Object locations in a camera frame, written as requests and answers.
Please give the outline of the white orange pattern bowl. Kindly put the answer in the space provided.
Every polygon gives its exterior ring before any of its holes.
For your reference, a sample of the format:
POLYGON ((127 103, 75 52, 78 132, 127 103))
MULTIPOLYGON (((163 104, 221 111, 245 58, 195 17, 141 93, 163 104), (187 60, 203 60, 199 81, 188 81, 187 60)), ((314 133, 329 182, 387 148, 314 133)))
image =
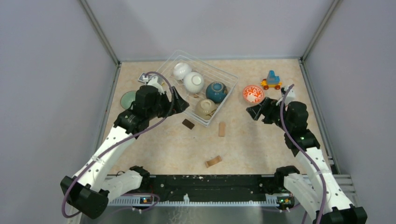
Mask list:
POLYGON ((265 98, 265 93, 263 89, 256 85, 248 85, 242 90, 243 98, 251 103, 258 104, 262 102, 265 98))

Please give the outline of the large white bowl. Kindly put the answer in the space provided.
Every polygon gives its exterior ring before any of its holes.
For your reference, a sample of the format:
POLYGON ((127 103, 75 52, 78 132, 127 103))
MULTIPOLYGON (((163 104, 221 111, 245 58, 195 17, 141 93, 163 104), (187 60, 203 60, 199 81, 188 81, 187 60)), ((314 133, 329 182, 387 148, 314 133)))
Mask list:
POLYGON ((190 72, 183 79, 183 84, 189 93, 200 93, 205 85, 203 76, 198 72, 190 72))

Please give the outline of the light green celadon bowl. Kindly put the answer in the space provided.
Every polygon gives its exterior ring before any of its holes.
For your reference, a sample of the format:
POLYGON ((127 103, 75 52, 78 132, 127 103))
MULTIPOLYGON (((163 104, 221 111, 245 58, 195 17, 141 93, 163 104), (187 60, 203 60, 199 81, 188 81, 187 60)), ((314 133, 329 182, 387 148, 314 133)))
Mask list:
POLYGON ((131 107, 132 102, 135 100, 136 91, 126 92, 120 99, 121 107, 126 110, 131 107))

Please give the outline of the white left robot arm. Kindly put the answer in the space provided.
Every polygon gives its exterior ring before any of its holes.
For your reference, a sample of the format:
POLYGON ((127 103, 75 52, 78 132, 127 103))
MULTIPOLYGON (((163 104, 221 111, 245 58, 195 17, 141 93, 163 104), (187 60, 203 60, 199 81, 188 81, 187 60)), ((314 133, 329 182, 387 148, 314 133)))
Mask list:
POLYGON ((168 98, 161 88, 141 86, 135 100, 118 115, 110 133, 91 159, 73 177, 62 179, 60 185, 64 198, 61 211, 65 218, 83 213, 96 219, 115 198, 133 189, 139 193, 149 189, 150 181, 142 172, 128 170, 109 181, 106 177, 125 149, 140 135, 189 107, 174 86, 170 87, 170 93, 171 98, 168 98))

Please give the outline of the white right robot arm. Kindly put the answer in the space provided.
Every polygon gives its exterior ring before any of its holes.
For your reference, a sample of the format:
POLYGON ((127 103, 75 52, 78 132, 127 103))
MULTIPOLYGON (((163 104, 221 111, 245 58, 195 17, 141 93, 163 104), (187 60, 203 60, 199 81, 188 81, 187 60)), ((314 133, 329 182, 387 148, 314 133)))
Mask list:
POLYGON ((309 113, 304 103, 292 101, 287 106, 266 97, 246 109, 253 120, 264 116, 264 124, 274 124, 284 131, 285 144, 304 167, 310 183, 294 166, 276 169, 274 187, 299 201, 314 224, 364 224, 368 215, 346 196, 329 169, 320 144, 308 129, 309 113))

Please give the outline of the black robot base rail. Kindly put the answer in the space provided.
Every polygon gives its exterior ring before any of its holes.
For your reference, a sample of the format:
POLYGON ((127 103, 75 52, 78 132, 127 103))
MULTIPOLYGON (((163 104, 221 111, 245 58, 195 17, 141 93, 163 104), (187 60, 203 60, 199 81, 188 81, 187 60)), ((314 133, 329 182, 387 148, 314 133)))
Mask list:
POLYGON ((128 194, 156 194, 161 202, 265 202, 288 197, 273 175, 152 175, 128 194))

